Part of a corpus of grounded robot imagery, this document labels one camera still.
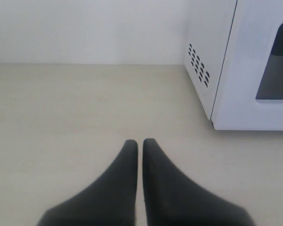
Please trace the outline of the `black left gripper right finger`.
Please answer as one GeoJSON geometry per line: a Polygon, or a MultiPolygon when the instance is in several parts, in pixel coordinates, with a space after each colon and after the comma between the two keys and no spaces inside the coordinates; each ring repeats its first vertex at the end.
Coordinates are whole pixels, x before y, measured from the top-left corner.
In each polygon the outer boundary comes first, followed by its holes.
{"type": "Polygon", "coordinates": [[[252,226],[242,207],[199,186],[182,173],[157,141],[143,142],[142,179],[149,226],[252,226]]]}

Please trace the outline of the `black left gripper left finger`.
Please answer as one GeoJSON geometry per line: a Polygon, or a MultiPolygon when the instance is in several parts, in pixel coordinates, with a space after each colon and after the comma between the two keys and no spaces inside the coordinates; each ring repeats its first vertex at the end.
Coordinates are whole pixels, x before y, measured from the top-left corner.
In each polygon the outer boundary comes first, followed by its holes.
{"type": "Polygon", "coordinates": [[[111,165],[91,185],[47,210],[40,226],[134,226],[138,144],[126,140],[111,165]]]}

